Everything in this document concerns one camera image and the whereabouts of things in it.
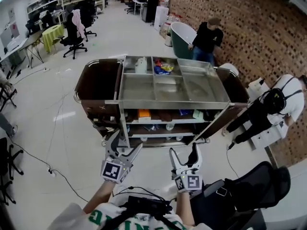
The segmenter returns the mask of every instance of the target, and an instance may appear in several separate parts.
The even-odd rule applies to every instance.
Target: green tablecloth
[[[58,36],[64,35],[64,28],[62,25],[54,25],[43,32],[44,48],[47,52],[51,51],[53,40]]]

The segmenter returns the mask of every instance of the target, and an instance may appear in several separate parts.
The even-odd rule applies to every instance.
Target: black pants
[[[235,131],[247,121],[251,121],[252,126],[247,131],[235,138],[235,142],[237,144],[247,141],[253,136],[272,127],[272,124],[267,118],[267,113],[263,110],[263,104],[260,102],[255,102],[241,116],[237,117],[233,122],[231,122],[231,124],[227,127],[228,132],[230,133]]]

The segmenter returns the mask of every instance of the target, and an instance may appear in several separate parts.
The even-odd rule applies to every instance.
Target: cap
[[[221,20],[217,17],[213,17],[208,20],[208,23],[210,25],[221,25]]]

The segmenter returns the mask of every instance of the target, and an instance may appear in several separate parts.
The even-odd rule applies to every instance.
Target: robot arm
[[[199,173],[202,156],[196,143],[193,143],[192,153],[189,155],[188,162],[180,162],[174,149],[169,150],[169,156],[172,162],[172,180],[175,180],[178,192],[201,190],[202,176]]]
[[[106,143],[106,159],[102,161],[101,177],[117,184],[123,182],[131,168],[132,162],[141,151],[143,144],[134,148],[128,155],[119,154],[117,148],[120,130],[116,131]]]

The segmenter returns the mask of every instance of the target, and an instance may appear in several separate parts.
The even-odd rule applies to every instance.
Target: black bag
[[[279,88],[272,88],[267,91],[267,95],[263,98],[263,104],[267,109],[268,114],[281,114],[280,112],[286,107],[287,99],[291,96],[301,93],[302,90],[298,90],[293,94],[285,96],[283,94],[283,89],[285,86],[295,77],[292,77],[281,89]]]

